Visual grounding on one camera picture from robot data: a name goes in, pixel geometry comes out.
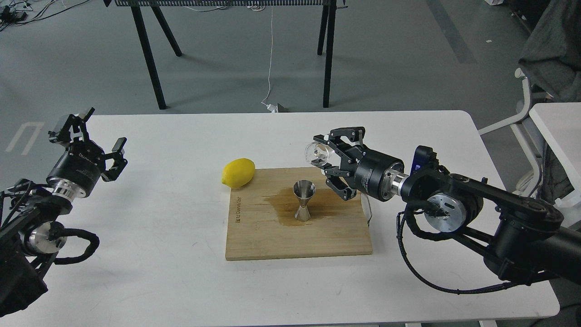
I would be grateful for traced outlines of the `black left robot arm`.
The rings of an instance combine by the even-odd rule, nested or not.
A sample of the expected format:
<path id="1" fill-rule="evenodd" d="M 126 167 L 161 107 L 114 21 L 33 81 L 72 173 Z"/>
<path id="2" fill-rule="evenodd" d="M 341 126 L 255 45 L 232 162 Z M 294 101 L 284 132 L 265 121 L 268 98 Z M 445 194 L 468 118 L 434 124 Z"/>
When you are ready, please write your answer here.
<path id="1" fill-rule="evenodd" d="M 87 121 L 94 108 L 61 118 L 49 141 L 64 147 L 46 183 L 20 179 L 1 192 L 10 200 L 9 213 L 1 218 L 0 314 L 25 310 L 48 288 L 44 277 L 51 265 L 83 262 L 93 255 L 100 240 L 80 228 L 65 228 L 57 221 L 69 214 L 76 198 L 88 197 L 99 179 L 114 181 L 128 161 L 126 138 L 119 138 L 111 153 L 89 138 Z"/>

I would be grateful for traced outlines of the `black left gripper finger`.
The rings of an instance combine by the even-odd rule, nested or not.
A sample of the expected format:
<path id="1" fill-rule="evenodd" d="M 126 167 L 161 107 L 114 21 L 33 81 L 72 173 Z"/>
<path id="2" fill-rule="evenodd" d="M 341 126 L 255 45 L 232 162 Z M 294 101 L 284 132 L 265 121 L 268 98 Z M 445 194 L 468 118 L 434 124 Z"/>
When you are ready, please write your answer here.
<path id="1" fill-rule="evenodd" d="M 94 112 L 95 108 L 91 107 L 79 114 L 62 116 L 53 130 L 48 132 L 50 143 L 69 148 L 75 142 L 88 142 L 89 133 L 86 122 Z"/>
<path id="2" fill-rule="evenodd" d="M 124 168 L 127 166 L 128 161 L 124 158 L 124 146 L 126 142 L 127 138 L 118 138 L 112 147 L 111 153 L 103 155 L 103 161 L 107 161 L 109 159 L 113 160 L 113 165 L 100 174 L 103 181 L 112 182 L 117 180 L 120 174 L 122 174 Z"/>

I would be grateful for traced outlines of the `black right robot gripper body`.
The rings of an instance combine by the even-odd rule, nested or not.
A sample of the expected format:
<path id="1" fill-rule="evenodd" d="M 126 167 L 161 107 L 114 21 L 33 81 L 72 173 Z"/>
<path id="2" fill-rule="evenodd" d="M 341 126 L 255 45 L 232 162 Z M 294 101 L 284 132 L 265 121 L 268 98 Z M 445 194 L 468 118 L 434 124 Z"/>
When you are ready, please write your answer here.
<path id="1" fill-rule="evenodd" d="M 375 150 L 363 151 L 354 173 L 354 188 L 368 196 L 386 202 L 394 196 L 391 190 L 392 175 L 402 173 L 401 159 Z"/>

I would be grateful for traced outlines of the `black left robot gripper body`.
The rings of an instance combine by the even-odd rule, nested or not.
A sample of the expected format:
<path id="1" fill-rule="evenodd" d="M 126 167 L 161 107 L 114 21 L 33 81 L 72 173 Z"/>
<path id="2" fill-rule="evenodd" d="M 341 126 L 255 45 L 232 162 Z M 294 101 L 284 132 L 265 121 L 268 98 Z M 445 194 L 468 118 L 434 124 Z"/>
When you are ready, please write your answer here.
<path id="1" fill-rule="evenodd" d="M 54 188 L 60 181 L 76 184 L 80 197 L 91 194 L 104 171 L 104 150 L 93 141 L 74 141 L 52 168 L 47 184 Z"/>

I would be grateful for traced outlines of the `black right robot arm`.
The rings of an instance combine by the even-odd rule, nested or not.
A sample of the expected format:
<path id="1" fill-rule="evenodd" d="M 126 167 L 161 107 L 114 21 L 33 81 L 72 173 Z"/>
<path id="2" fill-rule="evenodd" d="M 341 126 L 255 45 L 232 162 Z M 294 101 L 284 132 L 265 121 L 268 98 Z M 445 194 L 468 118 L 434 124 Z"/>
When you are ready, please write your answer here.
<path id="1" fill-rule="evenodd" d="M 337 128 L 316 135 L 305 147 L 305 161 L 322 170 L 325 183 L 348 201 L 361 193 L 386 202 L 399 197 L 405 208 L 396 218 L 396 238 L 409 271 L 427 286 L 456 295 L 498 292 L 563 278 L 579 284 L 580 233 L 562 224 L 564 215 L 537 198 L 496 188 L 450 172 L 431 147 L 418 146 L 409 173 L 396 157 L 363 143 L 365 128 Z M 488 287 L 444 288 L 413 267 L 404 229 L 423 240 L 453 240 L 482 257 L 500 280 Z"/>

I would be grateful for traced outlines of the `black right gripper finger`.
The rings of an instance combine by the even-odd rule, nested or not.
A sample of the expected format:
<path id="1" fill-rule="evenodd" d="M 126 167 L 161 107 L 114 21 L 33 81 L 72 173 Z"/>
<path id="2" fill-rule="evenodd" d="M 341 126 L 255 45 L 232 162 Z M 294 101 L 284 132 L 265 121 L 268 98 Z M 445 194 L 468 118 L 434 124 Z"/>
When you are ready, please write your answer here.
<path id="1" fill-rule="evenodd" d="M 356 196 L 357 191 L 364 192 L 361 185 L 356 182 L 355 172 L 357 168 L 357 163 L 348 163 L 346 166 L 333 166 L 326 163 L 321 167 L 321 170 L 326 176 L 326 185 L 343 201 L 348 201 Z"/>
<path id="2" fill-rule="evenodd" d="M 332 129 L 326 136 L 321 134 L 315 135 L 313 140 L 330 147 L 340 157 L 342 162 L 345 161 L 349 164 L 354 164 L 366 152 L 366 147 L 363 145 L 364 135 L 365 128 L 363 126 L 357 126 Z"/>

